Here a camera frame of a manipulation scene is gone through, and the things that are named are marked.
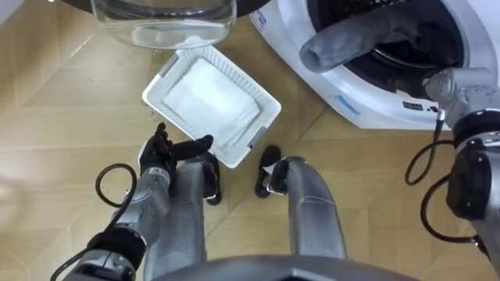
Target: black robot foot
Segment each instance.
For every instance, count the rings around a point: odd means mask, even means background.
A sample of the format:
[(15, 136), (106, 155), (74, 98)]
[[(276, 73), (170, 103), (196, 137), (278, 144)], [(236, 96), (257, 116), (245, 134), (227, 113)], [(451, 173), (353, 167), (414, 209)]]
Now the black robot foot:
[(262, 157), (259, 163), (259, 175), (255, 183), (255, 195), (259, 198), (269, 197), (270, 192), (267, 191), (266, 187), (263, 185), (263, 181), (268, 177), (269, 173), (264, 170), (264, 167), (271, 166), (272, 164), (280, 161), (281, 150), (274, 145), (268, 146), (262, 153)]

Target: parquet floor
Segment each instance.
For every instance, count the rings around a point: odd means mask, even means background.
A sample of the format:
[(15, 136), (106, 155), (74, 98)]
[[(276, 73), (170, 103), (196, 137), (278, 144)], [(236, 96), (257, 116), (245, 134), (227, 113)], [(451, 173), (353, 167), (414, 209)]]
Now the parquet floor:
[[(48, 280), (109, 221), (113, 209), (93, 191), (108, 164), (135, 165), (160, 120), (141, 92), (169, 58), (126, 46), (90, 15), (68, 5), (27, 2), (0, 26), (0, 280)], [(493, 280), (470, 245), (447, 245), (420, 225), (420, 200), (446, 173), (452, 151), (439, 151), (431, 176), (403, 183), (428, 132), (359, 130), (327, 108), (266, 45), (248, 19), (217, 48), (275, 96), (283, 111), (236, 169), (224, 169), (224, 199), (205, 207), (209, 258), (288, 253), (287, 199), (257, 199), (252, 188), (263, 148), (279, 145), (324, 176), (339, 206), (348, 253), (427, 281)], [(175, 141), (185, 136), (169, 126)], [(106, 193), (117, 200), (128, 179), (115, 173)], [(431, 222), (448, 234), (470, 227), (452, 217), (441, 192)]]

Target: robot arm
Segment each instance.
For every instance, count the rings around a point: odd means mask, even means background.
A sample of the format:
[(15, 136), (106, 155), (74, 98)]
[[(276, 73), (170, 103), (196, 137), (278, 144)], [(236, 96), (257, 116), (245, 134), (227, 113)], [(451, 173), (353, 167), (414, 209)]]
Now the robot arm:
[[(163, 232), (166, 228), (166, 214), (170, 208), (176, 207), (176, 205), (171, 206), (169, 196), (171, 183), (178, 180), (177, 162), (202, 155), (213, 143), (213, 137), (207, 135), (198, 140), (173, 144), (168, 140), (165, 128), (165, 124), (160, 123), (154, 136), (143, 146), (139, 159), (140, 178), (137, 179), (134, 170), (125, 164), (111, 165), (99, 174), (96, 180), (98, 196), (119, 210), (105, 230), (94, 236), (86, 249), (62, 265), (54, 273), (51, 281), (55, 281), (64, 269), (76, 261), (78, 261), (77, 266), (64, 279), (65, 281), (133, 281), (147, 250), (150, 254), (164, 251), (157, 247), (152, 251), (152, 245), (165, 238)], [(127, 169), (132, 175), (132, 187), (122, 204), (110, 201), (100, 191), (102, 178), (115, 168)], [(181, 202), (184, 205), (190, 203), (186, 195), (188, 191), (189, 188), (178, 192), (180, 196), (184, 196)], [(197, 218), (197, 214), (191, 214), (189, 208), (185, 207), (183, 210), (185, 212), (175, 212), (176, 215), (190, 217), (192, 224), (197, 219), (202, 219), (202, 213), (199, 213), (201, 217)], [(190, 233), (186, 234), (184, 239), (187, 245), (179, 247), (188, 247), (191, 242), (199, 240), (197, 233), (189, 235)], [(177, 258), (203, 259), (204, 254), (196, 252), (189, 257), (177, 256)]]
[(424, 85), (454, 135), (446, 202), (471, 222), (500, 276), (500, 94), (487, 69), (447, 69)]

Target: washing machine drum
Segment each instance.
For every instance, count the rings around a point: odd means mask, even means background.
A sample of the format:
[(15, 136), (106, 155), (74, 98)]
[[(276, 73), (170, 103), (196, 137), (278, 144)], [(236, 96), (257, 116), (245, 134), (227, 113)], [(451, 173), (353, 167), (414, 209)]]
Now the washing machine drum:
[(386, 91), (401, 90), (414, 98), (427, 98), (421, 89), (423, 77), (444, 68), (461, 67), (464, 61), (459, 28), (441, 0), (308, 0), (317, 32), (351, 16), (394, 4), (411, 4), (419, 31), (417, 43), (403, 40), (379, 44), (344, 66)]

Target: black cable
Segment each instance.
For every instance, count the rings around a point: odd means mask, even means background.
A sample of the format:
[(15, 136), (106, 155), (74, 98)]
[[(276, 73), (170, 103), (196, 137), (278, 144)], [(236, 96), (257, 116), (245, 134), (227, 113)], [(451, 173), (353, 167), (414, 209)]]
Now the black cable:
[[(443, 125), (444, 124), (445, 124), (444, 120), (438, 120), (438, 121), (436, 121), (436, 127), (434, 129), (434, 135), (433, 135), (433, 138), (432, 138), (432, 144), (436, 144), (438, 142), (439, 136), (441, 135), (441, 131), (443, 130)], [(434, 156), (436, 155), (436, 146), (437, 146), (437, 145), (432, 145), (432, 144), (426, 146), (426, 148), (429, 147), (429, 146), (430, 146), (430, 148), (427, 148), (427, 149), (424, 148), (421, 151), (419, 151), (419, 153), (417, 153), (415, 155), (415, 157), (412, 159), (412, 161), (409, 163), (408, 168), (406, 170), (406, 174), (405, 174), (405, 182), (406, 182), (406, 184), (408, 184), (410, 186), (414, 186), (414, 185), (420, 183), (423, 179), (425, 179), (425, 177), (427, 176), (427, 174), (429, 174), (430, 168), (432, 167), (432, 164), (434, 163)], [(415, 168), (416, 162), (429, 149), (430, 149), (429, 160), (427, 160), (427, 165), (426, 165), (424, 171), (416, 179), (411, 180), (409, 177), (410, 177), (410, 175), (411, 175), (411, 173), (413, 171), (413, 168)]]
[[(408, 168), (406, 170), (405, 174), (405, 182), (412, 186), (415, 184), (418, 184), (421, 182), (428, 174), (430, 171), (430, 167), (432, 166), (434, 162), (434, 156), (436, 153), (436, 148), (439, 145), (455, 145), (453, 140), (438, 140), (439, 135), (441, 134), (442, 127), (444, 125), (444, 121), (438, 120), (436, 122), (436, 130), (434, 131), (434, 137), (433, 137), (433, 142), (431, 144), (426, 145), (424, 148), (422, 148), (420, 151), (416, 153), (416, 155), (413, 157), (412, 161), (409, 163)], [(409, 175), (412, 173), (413, 168), (415, 167), (415, 164), (419, 161), (419, 159), (422, 157), (422, 155), (426, 154), (428, 151), (430, 151), (429, 155), (429, 160), (427, 162), (426, 168), (423, 171), (423, 173), (418, 176), (414, 181), (409, 180)], [(444, 241), (444, 242), (449, 242), (449, 243), (457, 243), (457, 244), (467, 244), (467, 243), (475, 243), (476, 239), (474, 237), (450, 237), (446, 236), (444, 234), (439, 233), (436, 231), (429, 223), (429, 220), (427, 219), (427, 207), (429, 205), (429, 201), (436, 192), (436, 190), (439, 189), (439, 187), (443, 186), (445, 183), (448, 182), (450, 175), (446, 175), (443, 178), (441, 178), (439, 181), (437, 181), (435, 184), (433, 184), (429, 190), (425, 193), (423, 196), (422, 204), (420, 206), (420, 220), (422, 221), (423, 227), (432, 235), (433, 237)]]
[[(117, 204), (113, 201), (110, 201), (103, 193), (102, 193), (102, 189), (101, 189), (101, 182), (102, 182), (102, 179), (104, 178), (104, 176), (110, 172), (111, 170), (114, 170), (114, 169), (119, 169), (119, 168), (122, 168), (122, 169), (125, 169), (127, 170), (129, 173), (130, 173), (130, 177), (132, 179), (132, 184), (131, 184), (131, 187), (130, 187), (130, 190), (129, 190), (129, 193), (127, 195), (127, 197), (125, 198), (125, 201), (122, 203), (122, 204)], [(99, 196), (99, 198), (101, 198), (101, 200), (103, 200), (106, 204), (110, 205), (110, 206), (113, 206), (115, 208), (120, 208), (118, 210), (118, 212), (114, 215), (113, 219), (111, 220), (111, 222), (109, 222), (108, 226), (104, 229), (104, 231), (102, 232), (103, 234), (104, 233), (108, 233), (109, 231), (111, 231), (111, 229), (116, 225), (116, 222), (118, 222), (118, 220), (121, 218), (121, 216), (123, 215), (123, 213), (127, 210), (127, 207), (128, 205), (132, 202), (132, 198), (134, 196), (134, 193), (135, 193), (135, 190), (137, 188), (137, 183), (138, 183), (138, 177), (134, 171), (134, 168), (130, 167), (130, 165), (128, 164), (123, 164), (123, 163), (116, 163), (116, 164), (112, 164), (112, 165), (109, 165), (107, 166), (106, 168), (104, 168), (97, 176), (97, 178), (95, 179), (95, 192), (97, 193), (97, 195)], [(72, 258), (70, 258), (68, 261), (66, 261), (65, 263), (63, 263), (61, 266), (59, 266), (55, 271), (54, 273), (52, 274), (51, 278), (50, 278), (50, 281), (56, 281), (57, 280), (57, 277), (63, 273), (67, 268), (69, 268), (73, 263), (77, 262), (79, 259), (81, 259), (84, 254), (86, 254), (90, 249), (87, 247), (85, 249), (83, 249), (82, 251), (80, 251), (78, 254), (75, 254)]]
[(457, 244), (468, 244), (474, 243), (475, 240), (473, 237), (450, 237), (443, 235), (436, 231), (427, 220), (427, 207), (429, 206), (429, 201), (434, 195), (434, 193), (442, 187), (445, 183), (448, 182), (450, 175), (443, 176), (439, 181), (433, 184), (429, 190), (423, 196), (422, 204), (420, 206), (420, 220), (422, 221), (423, 227), (432, 235), (433, 237), (438, 238), (441, 241), (449, 242), (449, 243), (457, 243)]

